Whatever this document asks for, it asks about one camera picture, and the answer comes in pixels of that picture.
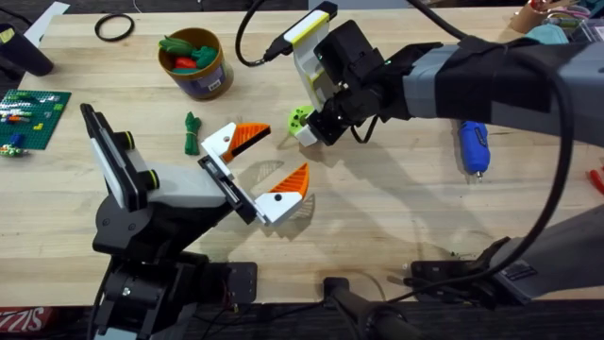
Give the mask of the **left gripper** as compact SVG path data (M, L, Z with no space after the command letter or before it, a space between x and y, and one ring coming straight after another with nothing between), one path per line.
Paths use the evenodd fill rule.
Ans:
M263 123L229 123L202 147L232 162L268 136ZM102 160L109 195L99 206L92 249L118 258L174 258L230 213L249 224L279 225L301 206L310 181L305 162L269 192L251 201L226 176L213 171L210 157L195 168L165 163L147 166L136 155L123 165Z

